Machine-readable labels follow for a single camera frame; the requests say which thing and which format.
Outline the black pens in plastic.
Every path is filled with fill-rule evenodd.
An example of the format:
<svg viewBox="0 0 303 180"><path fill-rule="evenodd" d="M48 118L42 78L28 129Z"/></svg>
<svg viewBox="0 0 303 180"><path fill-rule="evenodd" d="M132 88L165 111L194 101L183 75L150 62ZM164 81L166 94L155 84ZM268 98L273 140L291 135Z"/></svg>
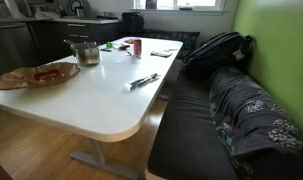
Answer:
<svg viewBox="0 0 303 180"><path fill-rule="evenodd" d="M125 86L129 89L129 90L134 90L138 87L144 86L145 84L157 79L159 77L159 74L154 73L151 74L147 77L132 81L130 83L126 83Z"/></svg>

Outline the papers on table far end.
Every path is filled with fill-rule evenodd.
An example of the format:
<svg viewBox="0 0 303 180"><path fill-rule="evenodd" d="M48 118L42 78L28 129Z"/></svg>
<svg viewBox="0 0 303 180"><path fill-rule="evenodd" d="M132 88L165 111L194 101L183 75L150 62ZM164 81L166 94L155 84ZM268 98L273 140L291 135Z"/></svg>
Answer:
<svg viewBox="0 0 303 180"><path fill-rule="evenodd" d="M174 52L175 52L175 49L156 50L156 51L152 51L151 55L159 56L159 57L169 57Z"/></svg>

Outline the white table with grey leg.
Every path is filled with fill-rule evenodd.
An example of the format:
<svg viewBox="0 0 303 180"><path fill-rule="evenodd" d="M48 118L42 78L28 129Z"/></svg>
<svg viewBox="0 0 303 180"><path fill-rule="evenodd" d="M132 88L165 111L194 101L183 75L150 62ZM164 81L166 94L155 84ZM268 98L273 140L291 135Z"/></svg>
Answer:
<svg viewBox="0 0 303 180"><path fill-rule="evenodd" d="M89 138L92 151L73 151L73 160L137 180L136 171L105 158L102 144L127 139L141 128L181 47L180 41L144 38L138 58L124 51L102 52L98 65L82 67L65 83L0 90L0 108ZM175 52L169 57L151 55L164 49ZM154 73L159 77L144 86L125 86Z"/></svg>

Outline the red soda can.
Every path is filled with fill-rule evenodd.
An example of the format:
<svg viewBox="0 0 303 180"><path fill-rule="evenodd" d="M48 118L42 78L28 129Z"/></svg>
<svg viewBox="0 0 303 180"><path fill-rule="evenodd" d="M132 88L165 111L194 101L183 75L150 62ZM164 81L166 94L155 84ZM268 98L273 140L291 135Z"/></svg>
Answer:
<svg viewBox="0 0 303 180"><path fill-rule="evenodd" d="M142 40L139 38L134 39L134 54L141 55L142 52Z"/></svg>

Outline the orange snack packet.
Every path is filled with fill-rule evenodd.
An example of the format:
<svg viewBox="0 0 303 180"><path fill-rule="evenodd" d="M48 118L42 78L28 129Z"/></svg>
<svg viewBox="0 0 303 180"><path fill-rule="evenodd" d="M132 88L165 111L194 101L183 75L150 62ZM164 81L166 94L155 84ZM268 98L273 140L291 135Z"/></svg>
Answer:
<svg viewBox="0 0 303 180"><path fill-rule="evenodd" d="M134 39L127 39L124 41L127 44L133 44L134 43Z"/></svg>

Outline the green round ball toy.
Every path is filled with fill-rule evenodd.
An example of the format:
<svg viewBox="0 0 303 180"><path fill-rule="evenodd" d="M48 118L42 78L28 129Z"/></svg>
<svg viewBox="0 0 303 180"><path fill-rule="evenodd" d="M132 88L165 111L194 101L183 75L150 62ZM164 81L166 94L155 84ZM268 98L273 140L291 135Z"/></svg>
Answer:
<svg viewBox="0 0 303 180"><path fill-rule="evenodd" d="M107 47L108 49L113 48L112 42L108 41L108 42L106 43L106 47Z"/></svg>

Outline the small dark flat bar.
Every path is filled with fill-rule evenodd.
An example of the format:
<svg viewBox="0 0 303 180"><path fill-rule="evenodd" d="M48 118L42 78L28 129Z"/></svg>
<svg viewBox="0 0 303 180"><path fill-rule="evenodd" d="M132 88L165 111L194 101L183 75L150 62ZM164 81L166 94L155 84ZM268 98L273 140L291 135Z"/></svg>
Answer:
<svg viewBox="0 0 303 180"><path fill-rule="evenodd" d="M110 49L100 49L100 50L105 52L112 52Z"/></svg>

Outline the black backpack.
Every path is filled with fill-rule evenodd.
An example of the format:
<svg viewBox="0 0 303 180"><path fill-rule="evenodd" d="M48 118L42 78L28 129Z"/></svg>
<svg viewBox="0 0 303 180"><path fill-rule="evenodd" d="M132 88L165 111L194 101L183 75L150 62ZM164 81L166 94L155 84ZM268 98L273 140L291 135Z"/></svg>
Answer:
<svg viewBox="0 0 303 180"><path fill-rule="evenodd" d="M204 78L219 67L243 60L253 38L239 32L220 33L205 41L183 60L183 71L193 78Z"/></svg>

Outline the red packet on tray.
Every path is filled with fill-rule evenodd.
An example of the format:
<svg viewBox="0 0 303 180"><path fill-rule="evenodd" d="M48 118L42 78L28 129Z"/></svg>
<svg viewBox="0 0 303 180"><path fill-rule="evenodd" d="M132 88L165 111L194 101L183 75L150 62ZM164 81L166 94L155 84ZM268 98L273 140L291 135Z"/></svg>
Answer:
<svg viewBox="0 0 303 180"><path fill-rule="evenodd" d="M50 70L46 72L41 72L37 73L34 75L34 79L39 81L39 80L44 80L47 78L61 78L62 73L59 70Z"/></svg>

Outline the brown leaf-shaped wooden tray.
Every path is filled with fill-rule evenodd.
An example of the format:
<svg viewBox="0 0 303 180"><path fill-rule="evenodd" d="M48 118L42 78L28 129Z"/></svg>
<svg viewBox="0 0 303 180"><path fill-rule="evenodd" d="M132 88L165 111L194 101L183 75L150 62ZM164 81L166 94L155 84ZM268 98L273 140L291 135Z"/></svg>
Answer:
<svg viewBox="0 0 303 180"><path fill-rule="evenodd" d="M59 70L62 73L62 77L47 78L39 81L34 79L35 74L50 70ZM79 66L76 63L70 62L49 63L38 67L18 68L0 76L0 90L39 88L57 85L70 80L79 72Z"/></svg>

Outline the dark kitchen cabinet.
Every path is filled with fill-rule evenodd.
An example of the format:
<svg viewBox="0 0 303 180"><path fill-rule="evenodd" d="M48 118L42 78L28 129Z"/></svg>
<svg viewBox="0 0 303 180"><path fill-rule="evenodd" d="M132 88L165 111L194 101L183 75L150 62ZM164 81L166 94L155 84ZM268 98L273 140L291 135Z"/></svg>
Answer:
<svg viewBox="0 0 303 180"><path fill-rule="evenodd" d="M22 48L24 52L36 55L39 64L70 56L71 49L65 40L105 44L120 37L121 27L119 20L0 23L0 31L13 33L9 41L15 42L16 47Z"/></svg>

